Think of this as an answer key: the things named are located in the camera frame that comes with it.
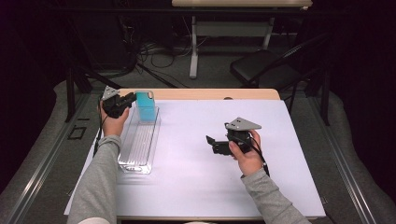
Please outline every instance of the hand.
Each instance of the hand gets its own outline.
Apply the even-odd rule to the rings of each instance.
[[[250,130],[249,132],[254,140],[256,140],[252,140],[253,146],[259,149],[259,145],[261,143],[259,134],[254,130]],[[239,148],[239,146],[233,141],[229,142],[229,147],[231,152],[233,153],[233,158],[238,161],[238,165],[242,171],[242,174],[252,175],[253,173],[257,172],[262,168],[262,159],[255,150],[250,150],[249,152],[244,154],[241,151],[241,148]]]
[[[103,128],[104,136],[108,136],[112,134],[121,136],[123,124],[125,123],[125,120],[127,120],[129,116],[129,107],[126,107],[122,115],[117,119],[113,119],[107,115],[107,113],[103,109],[103,101],[100,102],[100,108],[98,109],[100,109],[100,113],[102,116],[102,122],[103,122],[102,128]]]

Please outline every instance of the left hand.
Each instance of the left hand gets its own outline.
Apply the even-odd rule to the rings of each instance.
[[[129,116],[129,107],[126,107],[122,115],[117,119],[113,119],[107,115],[107,113],[103,109],[103,101],[100,102],[100,108],[98,109],[100,109],[100,113],[102,116],[102,122],[103,122],[102,128],[103,128],[104,136],[108,136],[112,134],[121,136],[123,125],[125,123],[125,120],[127,120]]]

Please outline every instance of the white table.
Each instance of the white table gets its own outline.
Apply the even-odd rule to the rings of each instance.
[[[281,192],[304,216],[325,216],[282,101],[156,100],[156,106],[162,123],[153,168],[150,175],[125,175],[120,171],[119,219],[260,219],[239,178],[237,162],[213,154],[205,140],[206,135],[226,140],[224,122],[237,117],[262,126],[258,132],[263,155]]]

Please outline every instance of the right hand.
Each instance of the right hand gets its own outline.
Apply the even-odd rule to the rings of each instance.
[[[261,143],[259,134],[254,130],[250,130],[249,132],[256,140],[252,140],[253,146],[259,149]],[[231,152],[233,153],[233,157],[238,161],[238,165],[242,171],[242,174],[252,175],[262,168],[262,159],[255,150],[252,149],[247,153],[243,153],[241,151],[241,148],[239,148],[239,146],[233,141],[229,142],[229,147]]]

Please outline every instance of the dark background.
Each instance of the dark background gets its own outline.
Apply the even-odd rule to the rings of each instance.
[[[81,1],[52,1],[53,6],[80,6]],[[135,7],[170,7],[171,1],[123,1]],[[327,55],[332,62],[331,90],[344,102],[356,151],[377,185],[396,202],[396,8],[391,1],[313,1],[311,10],[351,12],[339,20],[304,20],[303,41],[323,31],[334,33]],[[123,7],[109,0],[84,1]],[[124,44],[116,16],[79,15],[71,26],[63,15],[46,15],[35,1],[2,3],[0,13],[2,97],[0,170],[3,191],[50,117],[53,87],[79,62],[94,70],[125,71],[134,67],[134,43],[142,36],[171,48],[177,17],[132,20],[139,35]]]

